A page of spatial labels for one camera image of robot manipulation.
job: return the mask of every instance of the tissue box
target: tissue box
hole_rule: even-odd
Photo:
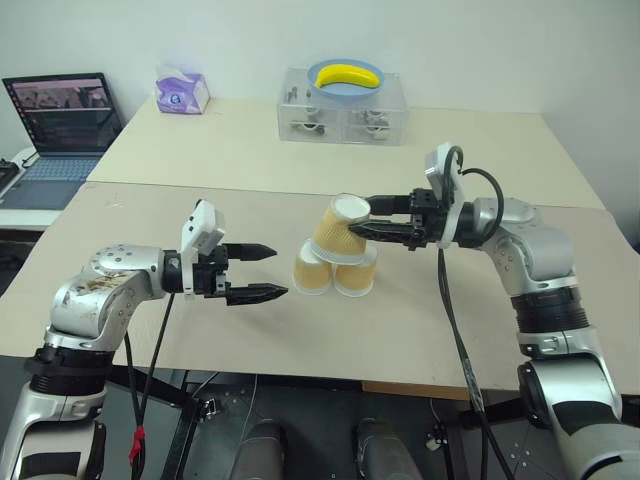
[[[209,90],[199,73],[174,72],[156,81],[156,103],[161,112],[200,114],[209,101]]]

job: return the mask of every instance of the red cable tie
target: red cable tie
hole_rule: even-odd
[[[144,427],[140,425],[133,433],[133,445],[131,446],[131,451],[129,452],[129,465],[131,466],[133,466],[133,461],[140,453],[140,450],[142,450],[142,440],[144,440]]]

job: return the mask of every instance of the laptop screen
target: laptop screen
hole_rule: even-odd
[[[3,82],[39,153],[102,153],[122,130],[101,73]]]

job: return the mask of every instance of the beige tabletop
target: beige tabletop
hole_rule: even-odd
[[[297,249],[330,197],[222,189],[88,183],[36,244],[0,298],[0,353],[29,356],[41,346],[51,300],[91,255],[114,243],[177,248],[185,217],[205,198],[227,219],[228,242],[260,242],[279,255],[233,262],[234,285],[291,287]],[[639,260],[600,209],[544,207],[544,219],[571,238],[583,304],[597,326],[618,388],[640,393]],[[373,291],[359,299],[291,289],[263,305],[178,296],[160,352],[161,367],[464,385],[436,279],[436,249],[409,253],[377,244]],[[489,258],[451,248],[454,308],[483,388],[515,389],[514,312]],[[148,365],[166,300],[142,304],[130,332],[134,358]],[[116,362],[123,363],[122,351]]]
[[[334,195],[402,194],[427,187],[424,157],[461,145],[465,166],[496,176],[505,192],[538,205],[603,208],[540,115],[414,109],[405,145],[283,142],[275,102],[209,102],[204,115],[160,113],[149,99],[90,181]],[[493,195],[482,179],[469,198]]]

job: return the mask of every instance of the paper cup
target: paper cup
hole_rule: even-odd
[[[367,241],[349,231],[349,225],[369,218],[371,207],[366,200],[342,193],[331,200],[311,240],[318,257],[339,265],[362,262]]]
[[[331,286],[331,264],[313,253],[310,239],[304,242],[296,257],[293,284],[307,295],[322,295]]]
[[[373,288],[378,251],[367,245],[360,265],[338,265],[334,277],[336,290],[347,297],[361,297]]]

